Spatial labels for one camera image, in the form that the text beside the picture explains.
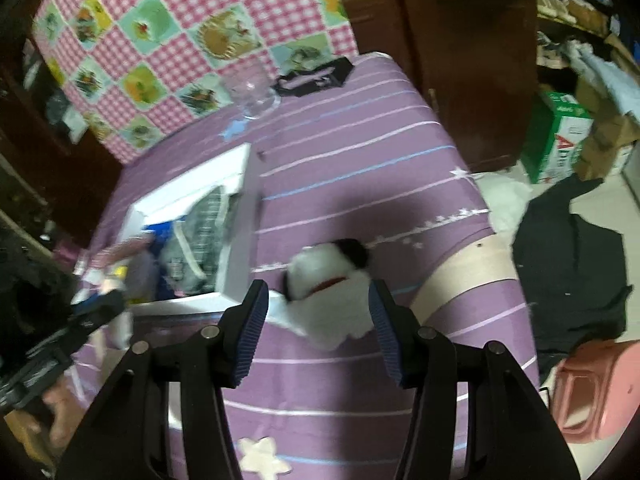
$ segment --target green and white box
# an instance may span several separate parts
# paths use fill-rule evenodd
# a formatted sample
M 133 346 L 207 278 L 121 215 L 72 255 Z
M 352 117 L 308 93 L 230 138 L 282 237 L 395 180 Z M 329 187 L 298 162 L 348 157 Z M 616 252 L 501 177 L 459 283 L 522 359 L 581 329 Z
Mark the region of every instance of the green and white box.
M 539 92 L 520 155 L 531 183 L 553 183 L 571 175 L 592 123 L 571 94 Z

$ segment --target striped bed sheet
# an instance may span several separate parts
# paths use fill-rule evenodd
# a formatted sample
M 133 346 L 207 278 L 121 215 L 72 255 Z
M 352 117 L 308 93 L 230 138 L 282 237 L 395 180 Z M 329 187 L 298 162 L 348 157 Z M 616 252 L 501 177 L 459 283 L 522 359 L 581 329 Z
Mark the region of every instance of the striped bed sheet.
M 398 66 L 383 55 L 354 60 L 343 88 L 284 98 L 231 140 L 223 109 L 164 140 L 127 166 L 91 250 L 113 243 L 128 206 L 178 174 L 242 142 L 263 154 L 264 201 L 254 275 L 277 288 L 303 246 L 341 237 L 370 250 L 373 276 L 399 304 L 449 256 L 492 234 L 488 210 L 450 137 Z M 155 344 L 184 339 L 218 316 L 141 318 L 137 335 Z M 460 294 L 430 323 L 453 341 L 482 346 L 499 339 L 537 383 L 538 370 L 517 280 Z M 70 370 L 88 404 L 99 389 L 95 352 L 86 346 Z M 225 391 L 233 440 L 270 436 L 292 468 L 290 480 L 389 479 L 408 430 L 412 392 L 386 375 L 375 334 L 318 351 L 265 325 L 249 376 Z M 466 386 L 458 392 L 452 471 L 466 447 Z M 180 431 L 171 430 L 174 476 L 186 478 Z M 257 478 L 245 473 L 246 478 Z

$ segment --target clear drinking glass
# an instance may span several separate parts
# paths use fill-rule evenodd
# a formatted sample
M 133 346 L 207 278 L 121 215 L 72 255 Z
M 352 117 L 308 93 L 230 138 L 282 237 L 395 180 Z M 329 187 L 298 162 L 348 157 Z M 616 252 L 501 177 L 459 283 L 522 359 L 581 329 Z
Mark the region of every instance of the clear drinking glass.
M 280 104 L 280 95 L 271 88 L 273 81 L 257 59 L 244 63 L 223 80 L 231 99 L 247 119 L 259 119 Z

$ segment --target tiled floor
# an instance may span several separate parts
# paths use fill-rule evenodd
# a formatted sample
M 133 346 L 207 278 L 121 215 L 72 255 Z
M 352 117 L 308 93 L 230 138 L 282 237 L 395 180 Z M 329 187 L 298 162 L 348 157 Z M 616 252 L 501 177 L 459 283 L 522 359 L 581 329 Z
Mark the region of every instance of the tiled floor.
M 521 179 L 521 169 L 508 173 Z M 534 193 L 542 193 L 548 185 L 535 185 Z M 622 233 L 626 253 L 628 282 L 636 286 L 626 304 L 627 330 L 619 339 L 640 339 L 640 210 L 621 175 L 609 177 L 595 190 L 576 198 L 572 212 L 594 224 Z M 582 479 L 588 478 L 616 445 L 620 434 L 590 444 L 570 444 Z

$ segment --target plush toy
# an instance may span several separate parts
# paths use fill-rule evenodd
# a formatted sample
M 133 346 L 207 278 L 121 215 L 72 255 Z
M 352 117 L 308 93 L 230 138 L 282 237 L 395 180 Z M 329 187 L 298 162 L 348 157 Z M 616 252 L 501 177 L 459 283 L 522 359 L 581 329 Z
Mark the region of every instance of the plush toy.
M 287 266 L 282 293 L 270 293 L 267 322 L 321 350 L 363 337 L 373 328 L 368 261 L 366 248 L 352 238 L 304 248 Z

